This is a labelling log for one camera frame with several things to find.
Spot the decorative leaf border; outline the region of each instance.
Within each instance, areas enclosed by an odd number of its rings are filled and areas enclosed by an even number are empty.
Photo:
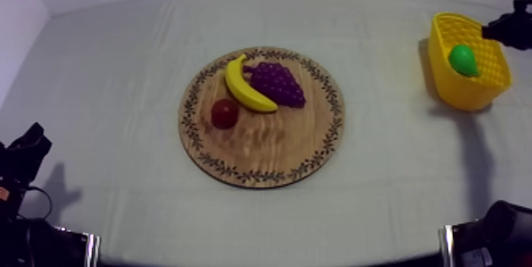
[[[306,176],[310,171],[314,171],[323,165],[323,162],[328,159],[328,155],[335,151],[334,143],[340,138],[340,128],[343,126],[342,120],[342,105],[338,99],[338,92],[334,89],[329,80],[329,76],[310,59],[301,59],[299,54],[291,51],[280,50],[261,50],[256,48],[251,52],[245,53],[247,59],[255,59],[257,57],[275,58],[275,59],[289,59],[292,61],[299,61],[301,66],[307,70],[314,80],[321,83],[321,89],[325,91],[325,99],[330,105],[330,110],[333,114],[332,122],[329,125],[328,131],[325,133],[325,138],[322,140],[323,145],[321,149],[316,150],[310,158],[306,158],[299,164],[297,168],[291,169],[290,173],[284,172],[260,172],[259,170],[250,170],[248,172],[239,172],[236,166],[229,166],[223,160],[213,158],[208,152],[201,152],[203,149],[203,140],[200,138],[199,129],[196,122],[192,118],[196,114],[196,106],[198,105],[198,96],[201,91],[201,85],[205,83],[207,78],[214,76],[219,70],[225,68],[229,61],[236,59],[234,56],[220,60],[214,63],[211,67],[201,70],[196,76],[193,84],[188,91],[188,96],[184,101],[184,112],[181,119],[181,124],[184,125],[184,133],[191,140],[192,147],[196,151],[200,151],[197,160],[204,165],[213,168],[213,171],[219,176],[235,177],[243,185],[247,181],[265,182],[274,181],[279,183],[287,179],[297,181]]]

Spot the round wooden tray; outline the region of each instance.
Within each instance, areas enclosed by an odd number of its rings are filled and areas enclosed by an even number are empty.
[[[234,128],[214,128],[212,105],[232,98],[224,70],[243,53],[247,66],[265,61],[288,67],[305,94],[305,107],[280,106],[263,114],[241,106]],[[344,100],[333,77],[312,59],[283,48],[255,47],[203,68],[185,90],[179,115],[181,142],[201,170],[229,185],[266,189],[300,181],[327,162],[342,136]]]

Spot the toy fruit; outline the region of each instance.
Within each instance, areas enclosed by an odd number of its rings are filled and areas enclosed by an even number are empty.
[[[238,121],[238,105],[230,99],[216,101],[211,108],[211,122],[216,128],[232,128]]]
[[[229,91],[246,108],[257,112],[276,111],[277,104],[275,102],[256,91],[244,80],[244,76],[242,75],[242,61],[245,60],[245,57],[245,54],[242,54],[227,64],[226,84]]]
[[[244,72],[251,73],[249,84],[260,93],[271,98],[277,105],[292,108],[305,106],[305,96],[294,76],[280,63],[261,62],[255,68],[244,67]]]
[[[473,50],[464,44],[457,44],[450,51],[449,63],[455,71],[466,77],[478,77],[481,75],[477,69],[477,61]]]

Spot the green mango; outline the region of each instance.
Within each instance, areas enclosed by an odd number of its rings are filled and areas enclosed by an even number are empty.
[[[455,71],[466,77],[478,77],[481,75],[477,68],[473,50],[464,44],[457,44],[453,47],[449,54],[449,63]]]

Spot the white tablecloth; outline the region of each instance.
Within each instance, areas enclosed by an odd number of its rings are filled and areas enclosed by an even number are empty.
[[[504,10],[456,0],[138,0],[53,18],[0,111],[8,143],[34,121],[54,143],[35,185],[50,221],[101,235],[106,257],[179,266],[342,266],[426,254],[443,224],[495,200],[532,206],[530,52],[483,113],[436,101],[431,17],[487,23]],[[337,153],[313,176],[250,191],[199,170],[178,135],[186,85],[250,46],[293,49],[336,79]],[[24,213],[45,211],[29,194]]]

